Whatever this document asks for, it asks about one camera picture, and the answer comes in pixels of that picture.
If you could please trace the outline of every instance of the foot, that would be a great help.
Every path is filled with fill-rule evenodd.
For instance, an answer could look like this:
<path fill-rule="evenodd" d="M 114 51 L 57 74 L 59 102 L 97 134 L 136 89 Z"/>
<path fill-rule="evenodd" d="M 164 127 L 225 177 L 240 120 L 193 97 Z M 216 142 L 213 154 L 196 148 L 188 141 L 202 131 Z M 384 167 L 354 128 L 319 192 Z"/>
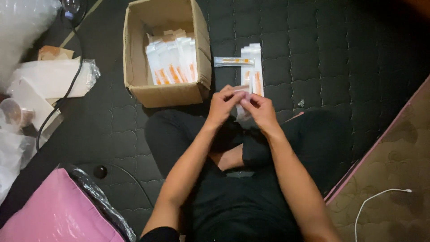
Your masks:
<path fill-rule="evenodd" d="M 211 158 L 221 171 L 244 166 L 242 160 L 243 144 L 234 147 L 224 153 L 209 153 Z"/>

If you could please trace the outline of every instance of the open cardboard box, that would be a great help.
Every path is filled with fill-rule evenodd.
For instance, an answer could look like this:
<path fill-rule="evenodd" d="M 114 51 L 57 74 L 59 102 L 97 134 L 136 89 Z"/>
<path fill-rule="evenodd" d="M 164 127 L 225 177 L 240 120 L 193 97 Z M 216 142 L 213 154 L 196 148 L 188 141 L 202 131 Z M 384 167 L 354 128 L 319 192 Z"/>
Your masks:
<path fill-rule="evenodd" d="M 162 36 L 182 28 L 196 38 L 198 81 L 154 85 L 145 47 L 147 33 Z M 201 103 L 211 85 L 211 53 L 206 21 L 195 0 L 139 0 L 129 4 L 124 23 L 124 84 L 147 108 Z"/>

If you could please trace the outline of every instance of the stack of packets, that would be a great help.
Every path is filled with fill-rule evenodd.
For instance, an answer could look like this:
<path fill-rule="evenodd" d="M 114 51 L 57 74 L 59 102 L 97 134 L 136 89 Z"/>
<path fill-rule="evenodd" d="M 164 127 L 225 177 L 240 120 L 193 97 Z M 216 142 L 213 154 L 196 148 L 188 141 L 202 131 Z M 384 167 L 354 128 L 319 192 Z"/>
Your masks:
<path fill-rule="evenodd" d="M 197 81 L 196 40 L 184 30 L 164 31 L 164 36 L 148 36 L 146 47 L 154 85 Z"/>
<path fill-rule="evenodd" d="M 261 70 L 261 46 L 260 43 L 252 43 L 240 50 L 241 57 L 214 57 L 214 67 L 240 66 L 240 86 L 235 91 L 246 91 L 264 96 L 263 72 Z M 245 111 L 241 105 L 236 105 L 236 120 L 248 120 L 251 114 Z"/>

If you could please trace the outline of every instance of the black cable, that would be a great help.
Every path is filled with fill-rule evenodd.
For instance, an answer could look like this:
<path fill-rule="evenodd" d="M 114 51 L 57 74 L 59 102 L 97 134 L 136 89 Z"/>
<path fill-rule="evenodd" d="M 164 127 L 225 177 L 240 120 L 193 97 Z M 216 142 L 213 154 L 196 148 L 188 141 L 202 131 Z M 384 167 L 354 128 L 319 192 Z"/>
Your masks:
<path fill-rule="evenodd" d="M 45 119 L 45 121 L 43 121 L 42 125 L 39 128 L 39 131 L 37 132 L 37 138 L 36 138 L 36 151 L 37 152 L 40 151 L 39 141 L 40 141 L 40 136 L 42 135 L 43 128 L 45 127 L 45 125 L 48 122 L 48 120 L 54 115 L 54 113 L 60 108 L 60 106 L 63 105 L 63 103 L 65 102 L 66 98 L 69 96 L 70 92 L 72 91 L 73 85 L 75 84 L 75 81 L 78 78 L 78 75 L 79 75 L 79 73 L 81 71 L 81 68 L 82 68 L 82 62 L 83 62 L 83 59 L 84 59 L 84 52 L 83 52 L 82 44 L 81 44 L 81 41 L 79 39 L 78 33 L 76 32 L 76 29 L 73 27 L 73 25 L 72 25 L 71 22 L 70 22 L 70 25 L 72 26 L 72 31 L 75 33 L 76 38 L 78 39 L 79 48 L 80 48 L 80 51 L 81 51 L 81 57 L 80 57 L 80 60 L 79 60 L 79 67 L 78 67 L 78 70 L 76 71 L 75 76 L 73 77 L 72 82 L 70 83 L 70 87 L 67 90 L 66 94 L 64 95 L 63 98 L 61 98 L 60 100 L 57 101 L 56 105 L 54 106 L 54 110 L 52 110 L 52 112 L 48 115 L 48 117 Z"/>
<path fill-rule="evenodd" d="M 154 205 L 152 204 L 151 200 L 149 199 L 148 194 L 145 192 L 145 189 L 143 189 L 143 187 L 140 184 L 140 182 L 138 182 L 137 179 L 133 175 L 131 175 L 126 169 L 124 169 L 124 168 L 122 168 L 122 167 L 120 167 L 119 165 L 116 165 L 116 164 L 106 164 L 106 163 L 101 163 L 101 162 L 78 162 L 78 163 L 73 163 L 73 165 L 81 165 L 81 164 L 101 164 L 101 165 L 106 165 L 106 166 L 110 165 L 110 166 L 116 167 L 116 168 L 124 171 L 125 173 L 127 173 L 127 175 L 129 175 L 134 180 L 134 182 L 136 182 L 136 184 L 140 187 L 140 190 L 142 190 L 143 195 L 145 195 L 146 199 L 148 200 L 149 205 L 151 206 L 151 208 L 154 208 Z"/>

